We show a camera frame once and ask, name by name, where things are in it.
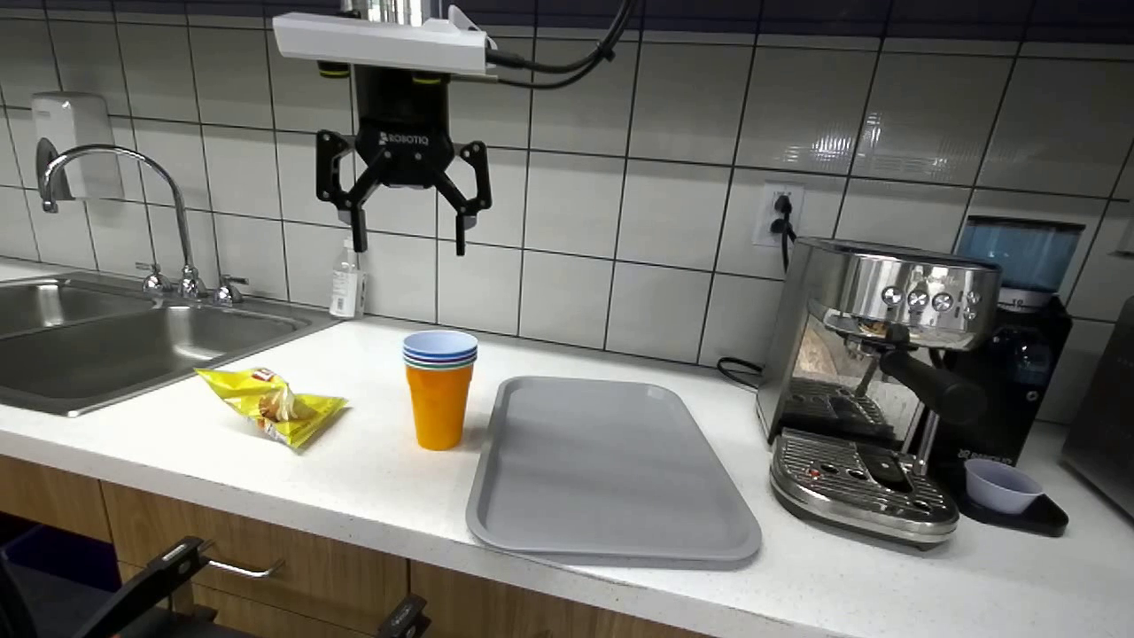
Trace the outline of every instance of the power outlet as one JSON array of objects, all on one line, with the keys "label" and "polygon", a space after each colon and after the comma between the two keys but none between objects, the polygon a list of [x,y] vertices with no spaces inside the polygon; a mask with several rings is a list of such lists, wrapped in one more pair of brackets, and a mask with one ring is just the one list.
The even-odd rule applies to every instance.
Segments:
[{"label": "power outlet", "polygon": [[804,218],[804,188],[790,188],[790,184],[761,184],[760,199],[754,199],[754,225],[751,225],[751,245],[761,253],[780,253],[780,236],[771,236],[771,225],[780,219],[775,201],[788,199],[790,201],[790,229],[802,229]]}]

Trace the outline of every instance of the sink basin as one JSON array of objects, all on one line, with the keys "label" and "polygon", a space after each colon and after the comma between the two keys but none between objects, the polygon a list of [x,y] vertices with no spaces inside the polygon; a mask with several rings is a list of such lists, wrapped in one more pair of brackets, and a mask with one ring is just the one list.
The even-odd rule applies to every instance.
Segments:
[{"label": "sink basin", "polygon": [[0,338],[144,309],[144,296],[87,277],[13,282],[0,284]]},{"label": "sink basin", "polygon": [[0,401],[80,414],[193,368],[285,346],[317,328],[327,322],[317,317],[167,305],[6,335],[0,338]]}]

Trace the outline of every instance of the wooden cabinet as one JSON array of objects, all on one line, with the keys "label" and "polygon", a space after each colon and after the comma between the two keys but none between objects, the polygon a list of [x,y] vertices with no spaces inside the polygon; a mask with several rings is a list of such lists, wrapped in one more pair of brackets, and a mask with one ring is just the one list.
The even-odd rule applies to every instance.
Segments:
[{"label": "wooden cabinet", "polygon": [[109,543],[100,483],[0,458],[0,512]]},{"label": "wooden cabinet", "polygon": [[247,577],[210,567],[193,582],[198,602],[222,602],[221,620],[253,636],[304,636],[299,629],[308,624],[373,636],[408,597],[408,561],[122,486],[102,486],[102,499],[125,571],[138,571],[184,536],[206,538],[215,561],[273,571]]},{"label": "wooden cabinet", "polygon": [[265,577],[201,571],[193,600],[221,624],[261,638],[373,638],[408,597],[424,600],[429,638],[683,638],[683,630],[508,588],[424,563],[356,551],[318,536],[102,486],[97,479],[0,458],[0,512],[115,543],[122,575],[138,575],[184,536],[210,557],[273,571]]},{"label": "wooden cabinet", "polygon": [[687,630],[415,563],[429,638],[687,638]]}]

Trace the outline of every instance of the yellow snack bag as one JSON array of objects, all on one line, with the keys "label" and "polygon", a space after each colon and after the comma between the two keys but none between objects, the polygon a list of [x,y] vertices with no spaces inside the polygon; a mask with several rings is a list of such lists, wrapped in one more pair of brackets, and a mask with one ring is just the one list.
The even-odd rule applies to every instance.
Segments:
[{"label": "yellow snack bag", "polygon": [[288,380],[269,368],[198,368],[198,376],[222,406],[289,452],[304,452],[346,412],[344,396],[289,394]]}]

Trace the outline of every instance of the plastic cup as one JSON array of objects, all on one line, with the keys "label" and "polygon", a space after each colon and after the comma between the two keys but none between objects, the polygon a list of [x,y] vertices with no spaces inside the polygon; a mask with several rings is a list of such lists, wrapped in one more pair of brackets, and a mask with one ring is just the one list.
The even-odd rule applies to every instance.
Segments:
[{"label": "plastic cup", "polygon": [[412,386],[419,446],[462,446],[474,355],[478,342],[457,330],[422,330],[403,338],[403,376]]}]

